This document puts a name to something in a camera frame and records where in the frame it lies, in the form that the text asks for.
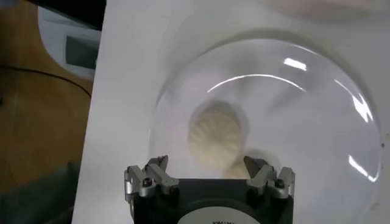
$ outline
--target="white round object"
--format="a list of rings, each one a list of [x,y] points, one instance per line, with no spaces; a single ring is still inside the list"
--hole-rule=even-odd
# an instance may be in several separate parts
[[[220,178],[188,150],[201,105],[233,105],[245,148],[267,150],[296,173],[294,223],[358,223],[374,204],[381,142],[367,98],[331,60],[279,40],[244,40],[196,58],[167,83],[151,127],[150,156],[169,155],[177,178]]]
[[[217,169],[231,165],[243,148],[243,136],[234,112],[217,103],[196,114],[189,127],[188,146],[201,164]]]

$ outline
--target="white surface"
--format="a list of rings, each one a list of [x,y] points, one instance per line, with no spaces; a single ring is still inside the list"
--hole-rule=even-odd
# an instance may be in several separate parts
[[[93,30],[42,7],[38,7],[38,26],[43,46],[55,62],[83,79],[94,79],[94,69],[67,64],[65,44],[67,36],[100,42],[100,31]]]
[[[163,92],[151,158],[168,155],[172,177],[222,177],[194,159],[188,127],[204,104],[227,102],[247,133],[245,151],[296,173],[296,223],[353,224],[373,204],[377,125],[363,93],[330,60],[283,41],[238,41],[198,57]]]
[[[317,23],[275,13],[256,0],[107,3],[73,223],[131,223],[123,170],[147,160],[152,112],[165,79],[216,45],[256,37],[305,43],[362,87],[386,144],[380,192],[364,223],[388,223],[390,14]]]

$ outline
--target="metal bracket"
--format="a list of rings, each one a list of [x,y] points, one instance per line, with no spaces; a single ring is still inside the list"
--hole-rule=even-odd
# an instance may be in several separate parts
[[[264,165],[256,176],[247,180],[246,183],[248,186],[256,188],[258,195],[263,195],[265,187],[268,185],[268,181],[274,180],[275,177],[274,168],[270,165]]]
[[[284,199],[290,195],[294,198],[295,191],[295,173],[289,167],[283,167],[278,178],[272,182],[272,196],[274,198]]]
[[[178,179],[170,177],[156,164],[145,166],[145,172],[148,176],[152,177],[158,185],[161,186],[161,191],[165,195],[170,194],[171,189],[179,185]]]
[[[263,195],[269,187],[271,196],[284,199],[294,197],[295,173],[291,168],[283,167],[278,177],[274,168],[263,159],[244,157],[244,163],[252,179],[247,180],[248,186],[257,189],[258,195]]]

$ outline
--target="black cable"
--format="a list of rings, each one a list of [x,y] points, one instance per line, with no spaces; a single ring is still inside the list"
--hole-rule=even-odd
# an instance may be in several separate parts
[[[50,74],[48,72],[38,71],[38,70],[34,70],[34,69],[18,68],[18,67],[9,66],[9,65],[0,65],[0,69],[8,69],[8,70],[14,70],[14,71],[21,71],[21,72],[33,72],[36,74],[46,75],[46,76],[49,76],[52,78],[60,79],[60,80],[66,81],[70,84],[73,84],[73,85],[79,87],[82,91],[84,91],[91,98],[90,92],[88,92],[82,85],[80,85],[80,84],[78,84],[70,79],[66,79],[66,78],[58,76],[58,75],[54,75],[54,74]]]

